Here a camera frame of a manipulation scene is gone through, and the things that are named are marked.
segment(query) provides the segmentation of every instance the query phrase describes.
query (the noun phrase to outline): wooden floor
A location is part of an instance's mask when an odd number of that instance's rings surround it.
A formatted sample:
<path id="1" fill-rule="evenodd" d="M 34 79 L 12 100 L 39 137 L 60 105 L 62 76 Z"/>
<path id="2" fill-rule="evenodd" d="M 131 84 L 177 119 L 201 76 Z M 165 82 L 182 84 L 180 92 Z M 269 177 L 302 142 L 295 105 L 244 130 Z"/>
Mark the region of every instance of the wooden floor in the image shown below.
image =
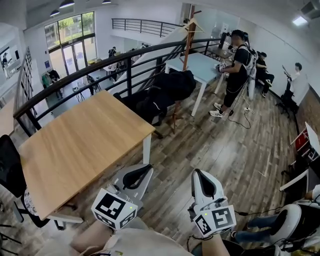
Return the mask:
<path id="1" fill-rule="evenodd" d="M 214 82 L 206 89 L 195 117 L 191 116 L 191 111 L 199 86 L 183 102 L 179 111 L 182 119 L 177 121 L 176 134 L 172 134 L 170 127 L 163 122 L 158 130 L 164 139 L 152 137 L 150 163 L 154 166 L 154 175 L 143 198 L 144 207 L 138 215 L 150 228 L 173 238 L 184 247 L 188 236 L 199 235 L 187 211 L 193 202 L 191 173 L 195 168 L 210 172 L 222 183 L 224 193 L 236 211 L 254 213 L 283 204 L 284 195 L 279 192 L 279 187 L 286 183 L 287 177 L 281 176 L 281 171 L 294 159 L 290 141 L 297 136 L 295 124 L 281 115 L 275 106 L 277 99 L 271 93 L 262 98 L 260 91 L 256 91 L 250 106 L 254 113 L 246 115 L 251 128 L 245 129 L 229 121 L 227 116 L 220 119 L 208 114 L 213 109 L 213 103 L 222 103 L 225 95 L 223 86 L 218 95 L 213 93 L 216 84 Z M 230 119 L 248 127 L 249 123 L 243 115 L 244 107 L 247 104 L 241 97 Z M 117 163 L 113 173 L 123 166 L 141 162 L 142 145 Z M 39 229 L 27 216 L 24 223 L 17 223 L 10 209 L 14 198 L 1 187 L 1 200 L 6 212 L 0 214 L 0 223 L 13 224 L 16 228 L 0 227 L 0 232 L 22 241 L 22 246 L 5 241 L 3 247 L 20 255 L 34 256 L 50 238 L 69 243 L 75 234 L 85 230 L 95 220 L 90 207 L 99 188 L 106 187 L 110 179 L 108 175 L 102 176 L 74 198 L 78 210 L 73 214 L 81 216 L 85 222 L 67 224 L 65 231 L 58 231 L 52 221 Z M 250 219 L 237 214 L 236 218 L 236 230 L 242 230 Z"/>

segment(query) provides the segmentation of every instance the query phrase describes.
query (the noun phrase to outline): black railing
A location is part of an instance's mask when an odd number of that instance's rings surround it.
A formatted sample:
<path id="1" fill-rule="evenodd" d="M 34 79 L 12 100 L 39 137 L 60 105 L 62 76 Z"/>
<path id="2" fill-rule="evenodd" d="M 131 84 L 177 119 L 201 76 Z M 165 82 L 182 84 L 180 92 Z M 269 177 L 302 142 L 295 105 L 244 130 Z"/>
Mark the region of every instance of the black railing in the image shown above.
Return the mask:
<path id="1" fill-rule="evenodd" d="M 217 41 L 220 41 L 220 39 L 208 38 L 208 39 L 193 40 L 191 42 L 192 44 L 203 43 L 203 42 L 207 42 L 207 44 L 203 45 L 203 46 L 191 48 L 190 50 L 192 51 L 192 50 L 197 49 L 198 50 L 197 52 L 204 53 L 205 55 L 207 55 L 207 52 L 209 52 L 209 50 L 208 50 L 209 46 L 219 44 L 219 43 L 210 44 L 210 42 L 217 42 Z M 42 90 L 41 92 L 39 92 L 38 94 L 33 96 L 32 98 L 29 98 L 27 102 L 24 102 L 22 105 L 15 108 L 14 113 L 13 113 L 13 118 L 18 120 L 18 122 L 22 124 L 21 127 L 24 129 L 26 134 L 28 136 L 31 136 L 33 133 L 36 132 L 36 130 L 41 129 L 41 126 L 39 124 L 39 120 L 42 119 L 44 116 L 48 115 L 50 112 L 52 112 L 54 109 L 59 107 L 61 104 L 65 103 L 66 101 L 68 101 L 69 99 L 71 99 L 73 97 L 76 97 L 78 94 L 89 89 L 90 87 L 95 86 L 98 83 L 109 79 L 114 74 L 120 74 L 123 72 L 126 72 L 126 78 L 107 87 L 105 90 L 109 91 L 109 90 L 111 90 L 111 89 L 113 89 L 123 83 L 126 83 L 126 89 L 120 91 L 119 92 L 120 94 L 127 93 L 128 95 L 131 95 L 133 93 L 133 89 L 139 85 L 141 85 L 141 87 L 146 89 L 152 85 L 152 81 L 155 79 L 155 77 L 157 77 L 160 73 L 164 72 L 165 61 L 172 59 L 172 58 L 175 58 L 177 56 L 183 55 L 183 53 L 185 51 L 186 44 L 187 44 L 186 40 L 183 40 L 183 41 L 153 45 L 150 47 L 146 47 L 146 48 L 142 48 L 142 49 L 138 49 L 138 50 L 134 50 L 134 51 L 129 51 L 129 52 L 120 54 L 118 56 L 113 56 L 108 59 L 104 59 L 100 62 L 97 62 L 93 65 L 87 66 L 87 67 L 85 67 L 85 68 L 83 68 L 83 69 L 81 69 L 71 75 L 68 75 L 68 76 L 62 78 L 61 80 L 59 80 L 56 83 L 52 84 L 51 86 L 45 88 L 44 90 Z M 143 54 L 146 54 L 149 52 L 158 51 L 158 50 L 167 49 L 167 48 L 173 48 L 173 50 L 170 53 L 163 54 L 163 55 L 160 55 L 160 56 L 157 56 L 154 58 L 150 58 L 145 61 L 134 63 L 133 65 L 131 65 L 131 58 L 134 56 L 140 56 L 140 55 L 143 55 Z M 126 63 L 126 67 L 124 69 L 119 70 L 119 71 L 112 73 L 112 74 L 108 74 L 108 75 L 90 83 L 89 85 L 80 88 L 79 90 L 75 91 L 74 93 L 64 97 L 63 99 L 58 101 L 53 106 L 49 107 L 46 111 L 44 111 L 43 113 L 41 113 L 38 116 L 35 113 L 35 111 L 32 111 L 32 110 L 34 110 L 35 105 L 37 105 L 38 103 L 40 103 L 41 101 L 43 101 L 44 99 L 49 97 L 50 95 L 54 94 L 55 92 L 57 92 L 61 88 L 69 85 L 73 81 L 76 81 L 79 78 L 82 78 L 82 77 L 84 77 L 94 71 L 100 70 L 100 69 L 107 67 L 111 64 L 122 62 L 122 61 L 124 61 Z M 155 66 L 150 67 L 149 64 L 154 61 L 155 61 Z M 139 72 L 139 73 L 132 74 L 132 69 L 134 69 L 138 66 L 141 66 L 143 64 L 148 64 L 148 68 Z M 141 76 L 141 75 L 143 75 L 147 72 L 150 72 L 152 70 L 153 70 L 153 72 L 147 78 L 145 78 L 135 84 L 132 84 L 133 78 Z M 24 118 L 25 116 L 27 116 L 28 122 L 33 124 L 32 128 L 29 128 L 27 125 L 24 125 L 24 123 L 22 122 L 22 118 Z"/>
<path id="2" fill-rule="evenodd" d="M 148 33 L 165 37 L 176 28 L 182 25 L 172 24 L 168 22 L 155 21 L 149 19 L 136 19 L 136 18 L 113 18 L 112 29 L 136 31 L 139 33 Z"/>
<path id="3" fill-rule="evenodd" d="M 18 81 L 16 83 L 16 91 L 15 91 L 15 99 L 14 99 L 14 108 L 13 113 L 19 111 L 19 109 L 26 104 L 32 97 L 32 92 L 34 91 L 32 88 L 32 59 L 29 51 L 29 47 L 27 47 L 22 65 L 20 68 L 20 73 L 18 77 Z M 30 107 L 27 111 L 25 111 L 19 118 L 16 118 L 20 126 L 23 128 L 25 133 L 28 136 L 31 136 L 37 129 L 32 122 L 34 117 L 37 115 L 37 112 L 34 106 Z"/>

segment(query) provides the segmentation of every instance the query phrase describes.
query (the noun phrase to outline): large window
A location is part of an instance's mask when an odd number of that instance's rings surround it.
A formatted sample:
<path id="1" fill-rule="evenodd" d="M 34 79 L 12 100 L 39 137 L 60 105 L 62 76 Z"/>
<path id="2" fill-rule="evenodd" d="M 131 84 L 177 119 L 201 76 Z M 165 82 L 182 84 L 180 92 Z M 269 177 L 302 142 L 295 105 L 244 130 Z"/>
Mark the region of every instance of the large window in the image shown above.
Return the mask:
<path id="1" fill-rule="evenodd" d="M 44 27 L 51 63 L 61 78 L 97 57 L 94 20 L 94 13 L 87 12 Z"/>

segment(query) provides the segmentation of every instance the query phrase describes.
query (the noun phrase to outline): blue jeans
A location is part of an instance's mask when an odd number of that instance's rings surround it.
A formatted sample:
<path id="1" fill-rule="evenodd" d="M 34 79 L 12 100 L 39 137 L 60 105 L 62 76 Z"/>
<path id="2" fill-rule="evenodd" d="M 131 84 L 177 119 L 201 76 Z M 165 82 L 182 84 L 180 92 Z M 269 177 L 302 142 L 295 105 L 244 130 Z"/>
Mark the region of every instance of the blue jeans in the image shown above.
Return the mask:
<path id="1" fill-rule="evenodd" d="M 264 231 L 258 232 L 248 232 L 239 231 L 235 234 L 235 240 L 238 243 L 250 243 L 250 242 L 270 242 L 270 232 L 275 223 L 278 215 L 266 216 L 266 217 L 256 217 L 247 223 L 248 228 L 269 228 Z"/>

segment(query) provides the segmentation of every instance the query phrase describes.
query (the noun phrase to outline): glass door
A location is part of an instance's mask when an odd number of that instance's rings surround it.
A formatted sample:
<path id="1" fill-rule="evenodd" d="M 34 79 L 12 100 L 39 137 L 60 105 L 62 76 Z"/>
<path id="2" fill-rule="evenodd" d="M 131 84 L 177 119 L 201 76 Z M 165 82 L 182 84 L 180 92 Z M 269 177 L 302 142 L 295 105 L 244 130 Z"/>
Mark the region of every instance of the glass door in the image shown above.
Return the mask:
<path id="1" fill-rule="evenodd" d="M 65 59 L 66 68 L 68 74 L 72 74 L 77 71 L 76 62 L 75 62 L 75 55 L 73 51 L 73 45 L 67 46 L 63 48 L 63 55 Z"/>
<path id="2" fill-rule="evenodd" d="M 81 70 L 86 67 L 83 42 L 77 42 L 73 45 L 77 68 Z"/>

